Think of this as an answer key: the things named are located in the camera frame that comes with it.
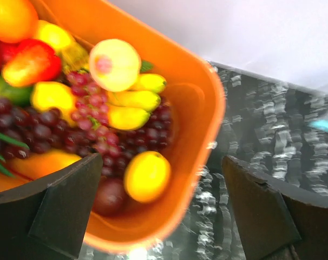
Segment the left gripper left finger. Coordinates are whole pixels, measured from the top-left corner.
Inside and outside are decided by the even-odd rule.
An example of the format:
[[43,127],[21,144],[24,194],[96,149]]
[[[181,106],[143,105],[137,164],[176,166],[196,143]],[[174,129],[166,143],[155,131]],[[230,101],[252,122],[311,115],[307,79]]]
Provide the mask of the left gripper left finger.
[[0,259],[78,259],[102,158],[0,192]]

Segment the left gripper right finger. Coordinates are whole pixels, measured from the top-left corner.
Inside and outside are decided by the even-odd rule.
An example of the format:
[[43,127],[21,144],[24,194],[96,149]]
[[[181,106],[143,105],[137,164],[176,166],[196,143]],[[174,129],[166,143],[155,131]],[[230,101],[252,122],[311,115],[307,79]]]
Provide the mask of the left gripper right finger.
[[247,259],[328,259],[328,197],[232,156],[221,165]]

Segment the light red grape bunch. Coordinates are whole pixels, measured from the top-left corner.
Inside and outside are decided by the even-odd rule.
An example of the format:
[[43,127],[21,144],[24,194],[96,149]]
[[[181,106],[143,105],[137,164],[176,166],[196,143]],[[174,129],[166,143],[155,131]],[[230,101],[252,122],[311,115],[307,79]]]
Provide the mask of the light red grape bunch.
[[86,71],[73,71],[67,75],[72,95],[76,97],[71,119],[84,133],[88,145],[103,156],[118,158],[121,150],[119,137],[109,128],[106,92]]

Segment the yellow pink peach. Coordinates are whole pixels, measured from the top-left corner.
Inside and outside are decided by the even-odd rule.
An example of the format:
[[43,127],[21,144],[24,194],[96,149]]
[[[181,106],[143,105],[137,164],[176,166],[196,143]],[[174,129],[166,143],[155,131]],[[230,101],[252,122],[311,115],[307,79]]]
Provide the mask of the yellow pink peach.
[[97,43],[89,53],[91,78],[103,89],[121,92],[136,81],[141,57],[128,42],[116,38]]

